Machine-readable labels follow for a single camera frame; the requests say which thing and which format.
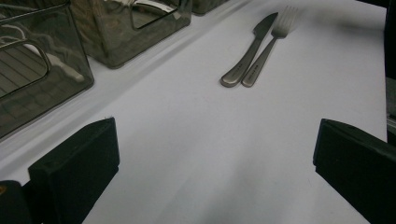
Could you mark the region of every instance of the white tablecloth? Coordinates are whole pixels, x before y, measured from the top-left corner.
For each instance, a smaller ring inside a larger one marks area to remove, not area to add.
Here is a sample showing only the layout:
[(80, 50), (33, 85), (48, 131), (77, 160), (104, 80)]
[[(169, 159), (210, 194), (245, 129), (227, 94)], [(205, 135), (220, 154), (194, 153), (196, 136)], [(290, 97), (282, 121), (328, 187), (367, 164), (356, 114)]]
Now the white tablecloth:
[[(285, 5), (300, 16), (255, 86), (222, 87)], [(368, 223), (312, 158), (323, 118), (386, 140), (385, 16), (354, 0), (230, 0), (121, 69), (90, 59), (91, 89), (0, 142), (0, 179), (26, 183), (34, 161), (114, 117), (120, 171), (84, 223)]]

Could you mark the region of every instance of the cutlery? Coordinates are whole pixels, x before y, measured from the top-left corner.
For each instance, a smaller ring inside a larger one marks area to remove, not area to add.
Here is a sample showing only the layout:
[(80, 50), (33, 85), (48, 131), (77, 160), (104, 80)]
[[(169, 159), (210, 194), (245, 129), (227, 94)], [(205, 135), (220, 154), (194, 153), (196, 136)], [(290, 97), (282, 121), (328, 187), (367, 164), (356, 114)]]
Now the cutlery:
[(257, 58), (256, 62), (250, 66), (247, 71), (247, 74), (242, 80), (242, 85), (245, 87), (252, 87), (256, 82), (257, 78), (259, 77), (260, 71), (264, 67), (265, 62), (268, 59), (268, 56), (278, 39), (285, 38), (289, 31), (290, 27), (292, 26), (295, 16), (297, 14), (297, 8), (295, 7), (286, 7), (284, 12), (282, 13), (281, 17), (278, 19), (276, 24), (274, 25), (274, 29), (271, 32), (273, 39), (264, 49), (264, 51), (260, 54)]
[(262, 40), (267, 35), (276, 17), (277, 13), (273, 13), (264, 18), (259, 24), (256, 25), (256, 27), (254, 27), (253, 33), (255, 38), (253, 43), (250, 45), (242, 59), (228, 73), (221, 77), (221, 85), (225, 87), (234, 87), (241, 81), (243, 75), (248, 70), (248, 66), (253, 61), (253, 58), (256, 55), (260, 44), (262, 43)]

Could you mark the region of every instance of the butter knife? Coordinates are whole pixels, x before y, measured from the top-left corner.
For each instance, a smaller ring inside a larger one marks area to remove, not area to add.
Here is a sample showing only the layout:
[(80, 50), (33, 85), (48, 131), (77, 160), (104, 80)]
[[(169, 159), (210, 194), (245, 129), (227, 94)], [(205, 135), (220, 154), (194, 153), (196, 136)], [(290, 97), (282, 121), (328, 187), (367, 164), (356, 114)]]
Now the butter knife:
[(242, 57), (242, 59), (224, 76), (221, 77), (220, 83), (225, 87), (234, 87), (238, 84), (244, 77), (248, 67), (253, 61), (260, 44), (264, 40), (271, 26), (273, 25), (277, 17), (277, 12), (265, 17), (259, 24), (253, 29), (255, 38), (253, 43), (250, 45), (249, 49)]

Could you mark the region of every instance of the fork handle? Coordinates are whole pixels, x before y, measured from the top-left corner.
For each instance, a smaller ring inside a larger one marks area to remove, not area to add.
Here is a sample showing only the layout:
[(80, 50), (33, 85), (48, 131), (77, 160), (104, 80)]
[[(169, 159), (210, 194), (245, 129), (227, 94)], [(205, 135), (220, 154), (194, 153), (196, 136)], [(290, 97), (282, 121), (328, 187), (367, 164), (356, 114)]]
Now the fork handle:
[(265, 47), (265, 49), (262, 51), (260, 56), (257, 58), (256, 62), (254, 62), (254, 64), (251, 65), (251, 67), (247, 71), (247, 74), (242, 80), (242, 85), (244, 85), (245, 87), (252, 87), (254, 85), (276, 41), (277, 38), (274, 37), (271, 40), (271, 42), (267, 45), (267, 47)]
[(241, 81), (248, 70), (248, 66), (253, 61), (261, 43), (262, 38), (255, 38), (253, 40), (253, 43), (250, 45), (242, 59), (228, 73), (221, 77), (221, 85), (225, 87), (234, 87)]

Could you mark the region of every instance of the plastic container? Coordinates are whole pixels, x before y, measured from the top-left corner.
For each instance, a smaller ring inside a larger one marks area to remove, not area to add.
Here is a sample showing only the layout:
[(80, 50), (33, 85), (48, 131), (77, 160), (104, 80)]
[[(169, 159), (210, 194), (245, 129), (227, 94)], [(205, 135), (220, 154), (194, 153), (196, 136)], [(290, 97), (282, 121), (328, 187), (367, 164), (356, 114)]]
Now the plastic container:
[(228, 0), (192, 0), (192, 12), (198, 15), (205, 15), (206, 12), (227, 1)]
[(1, 1), (0, 137), (92, 84), (68, 1)]
[(192, 0), (72, 0), (86, 53), (109, 68), (190, 24)]

